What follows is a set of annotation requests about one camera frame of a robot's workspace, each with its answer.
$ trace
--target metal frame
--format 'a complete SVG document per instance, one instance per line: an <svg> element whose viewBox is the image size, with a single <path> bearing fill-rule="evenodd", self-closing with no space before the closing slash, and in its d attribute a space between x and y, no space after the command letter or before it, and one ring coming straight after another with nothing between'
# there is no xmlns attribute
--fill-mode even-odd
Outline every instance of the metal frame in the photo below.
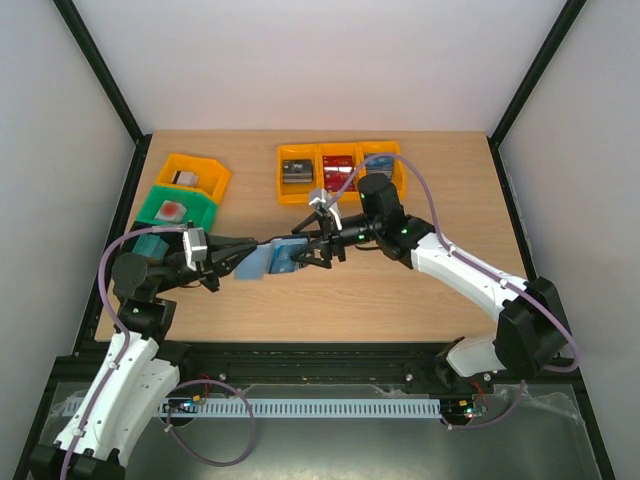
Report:
<svg viewBox="0 0 640 480"><path fill-rule="evenodd" d="M124 232L137 190L140 175L151 142L151 134L144 135L129 109L115 79L102 58L95 42L82 21L72 0L53 0L74 38L78 42L96 77L120 116L122 123L136 143L136 149L118 202L107 244ZM544 73L547 65L580 13L586 0L568 0L560 12L531 67L518 87L513 99L493 135L487 139L496 173L505 198L518 248L529 279L535 278L535 267L526 235L519 218L513 192L508 181L499 147L518 114ZM37 444L47 418L56 386L61 382L91 382L104 358L107 345L94 340L102 304L94 282L87 308L78 333L74 354L59 357L35 415L29 436L19 461L14 480L24 480L28 474L29 453ZM379 384L386 388L401 388L411 393L429 393L442 399L468 398L474 392L471 385L446 391L428 374L436 355L444 343L195 343L192 345L187 375L207 373L226 375L233 384L251 383L362 383ZM517 383L507 373L500 373L492 381ZM571 384L584 418L596 460L603 478L614 478L598 425L591 408L582 376L545 372L530 383Z"/></svg>

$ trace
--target wooden tabletop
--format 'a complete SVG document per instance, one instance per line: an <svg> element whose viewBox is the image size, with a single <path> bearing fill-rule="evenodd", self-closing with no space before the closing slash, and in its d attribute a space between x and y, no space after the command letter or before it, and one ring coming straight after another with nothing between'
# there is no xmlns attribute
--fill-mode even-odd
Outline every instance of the wooden tabletop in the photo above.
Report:
<svg viewBox="0 0 640 480"><path fill-rule="evenodd" d="M520 276L524 269L486 137L480 132L158 131L145 162L129 225L171 152L212 157L232 172L212 233L265 240L284 235L310 212L276 199L276 147L291 143L397 140L432 188L450 240ZM405 211L430 221L409 176ZM343 215L359 204L341 206ZM491 331L493 322L462 295L380 252L347 251L333 269L307 267L261 281L221 280L160 295L178 302L168 339L181 341L418 342ZM117 301L111 297L114 305ZM96 339L112 325L103 312Z"/></svg>

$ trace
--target black item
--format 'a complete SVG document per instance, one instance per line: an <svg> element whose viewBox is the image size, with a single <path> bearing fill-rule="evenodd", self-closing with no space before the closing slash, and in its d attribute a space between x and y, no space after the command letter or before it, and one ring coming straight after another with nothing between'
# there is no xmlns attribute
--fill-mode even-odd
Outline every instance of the black item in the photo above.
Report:
<svg viewBox="0 0 640 480"><path fill-rule="evenodd" d="M153 338L161 345L171 328L175 311L176 302L170 300L140 302L126 299L120 304L118 318L129 330L140 333L143 339Z"/></svg>
<svg viewBox="0 0 640 480"><path fill-rule="evenodd" d="M533 63L531 63L507 110L502 115L493 135L491 135L489 140L491 150L497 150L504 141L585 3L587 3L587 0L567 0L564 4L560 15L558 15L553 27L551 27L536 58L533 59Z"/></svg>
<svg viewBox="0 0 640 480"><path fill-rule="evenodd" d="M313 182L313 162L311 160L284 160L282 162L282 183Z"/></svg>
<svg viewBox="0 0 640 480"><path fill-rule="evenodd" d="M109 67L107 67L104 58L102 58L76 6L71 0L53 0L53 3L58 7L60 15L62 15L73 37L76 39L80 50L82 50L87 62L89 62L89 65L93 69L93 73L96 74L113 108L116 109L124 127L137 145L143 140L144 134L142 130L140 130L138 122L136 122L136 119L133 117L129 105L127 105L118 84L111 75Z"/></svg>
<svg viewBox="0 0 640 480"><path fill-rule="evenodd" d="M57 480L65 455L64 450L56 447L37 445L29 460L29 468L34 480ZM71 457L68 480L124 480L124 467L118 464L117 450L107 460L79 455Z"/></svg>
<svg viewBox="0 0 640 480"><path fill-rule="evenodd" d="M527 286L526 292L569 329L553 283L538 277ZM530 379L537 375L566 343L551 322L522 297L508 302L500 312L495 339L496 356L518 378Z"/></svg>

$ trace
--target blue item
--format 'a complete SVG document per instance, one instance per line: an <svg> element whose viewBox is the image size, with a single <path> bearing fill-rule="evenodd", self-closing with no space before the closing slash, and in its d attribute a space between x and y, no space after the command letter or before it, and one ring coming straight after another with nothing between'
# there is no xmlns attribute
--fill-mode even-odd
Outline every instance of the blue item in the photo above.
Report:
<svg viewBox="0 0 640 480"><path fill-rule="evenodd" d="M365 154L365 158L375 155L375 153ZM375 158L367 163L366 165L367 173L369 170L380 172L380 171L393 171L393 157L388 155L383 155L382 157Z"/></svg>
<svg viewBox="0 0 640 480"><path fill-rule="evenodd" d="M133 253L138 253L154 260L162 260L169 249L169 244L159 236L153 234L140 235L133 247Z"/></svg>
<svg viewBox="0 0 640 480"><path fill-rule="evenodd" d="M291 260L291 254L306 245L306 238L278 238L272 240L273 254L269 273L293 273L298 269L298 262Z"/></svg>
<svg viewBox="0 0 640 480"><path fill-rule="evenodd" d="M234 270L236 280L262 280L269 271L273 245L258 245L258 247L246 257Z"/></svg>
<svg viewBox="0 0 640 480"><path fill-rule="evenodd" d="M276 238L266 245L258 247L234 270L236 280L261 280L267 273L292 273L299 265L290 258L306 238Z"/></svg>

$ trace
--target metal rod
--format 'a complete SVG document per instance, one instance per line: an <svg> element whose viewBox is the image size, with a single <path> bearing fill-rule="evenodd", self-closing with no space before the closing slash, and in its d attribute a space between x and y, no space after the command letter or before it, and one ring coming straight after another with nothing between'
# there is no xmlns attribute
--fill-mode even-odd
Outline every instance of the metal rod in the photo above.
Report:
<svg viewBox="0 0 640 480"><path fill-rule="evenodd" d="M142 130L138 126L136 119L133 117L133 113L129 109L127 102L118 88L113 75L109 71L107 64L105 63L98 47L96 46L87 26L84 24L80 13L72 0L53 0L62 18L66 22L71 34L76 39L80 50L84 53L85 58L89 62L89 65L93 69L98 81L102 85L107 97L111 101L113 108L116 109L120 120L124 124L124 127L129 132L131 139L138 143L142 140Z"/></svg>
<svg viewBox="0 0 640 480"><path fill-rule="evenodd" d="M491 147L491 140L487 139L489 147ZM498 181L500 182L500 188L502 189L502 195L504 196L504 202L507 206L507 212L509 213L509 219L511 220L511 226L513 233L516 237L516 243L518 244L518 250L520 250L520 257L522 258L522 264L524 265L524 271L527 274L529 280L535 279L536 267L533 264L533 258L531 257L531 248L527 240L527 236L522 226L522 220L518 212L513 192L511 191L511 185L509 183L509 177L504 168L504 163L500 157L500 152L497 148L491 148L491 156L493 157L493 163L496 167L496 173L498 174Z"/></svg>
<svg viewBox="0 0 640 480"><path fill-rule="evenodd" d="M538 84L540 77L542 77L547 65L551 62L551 59L558 50L558 47L560 47L562 40L569 32L571 25L573 25L573 22L578 17L578 14L585 3L587 3L587 0L567 0L564 4L562 11L549 31L547 38L540 47L533 63L531 63L527 74L522 79L518 90L516 90L516 93L511 99L504 115L502 115L498 126L489 139L491 150L498 149L507 136L507 133L509 133L511 126L516 121L516 118L518 118L522 107L524 107L525 103L529 99L531 92L533 92L533 89Z"/></svg>
<svg viewBox="0 0 640 480"><path fill-rule="evenodd" d="M125 231L125 228L127 227L127 221L129 220L129 214L131 213L131 206L133 205L133 199L136 196L138 182L140 181L140 176L142 175L142 168L144 167L144 162L147 158L147 152L149 150L149 145L151 144L151 138L151 135L145 135L142 138L142 141L140 141L136 145L136 149L133 152L131 164L129 165L129 170L127 171L127 177L124 181L124 187L122 188L122 193L120 194L120 200L118 200L118 206L116 207L116 212L113 216L113 222L111 223L111 228L109 228L107 242L104 246L105 249L111 244L111 242L122 235ZM111 266L113 265L113 260L114 259L111 259L107 267L108 277L111 276ZM97 328L98 321L100 319L100 312L102 312L102 301L100 300L100 295L98 294L98 282L96 277L93 282L93 287L91 288L91 293L89 294L89 301L87 302L87 308L85 309L84 315L82 317L80 329L73 346L74 352L82 350L87 341L93 341L93 337L95 336L95 328Z"/></svg>

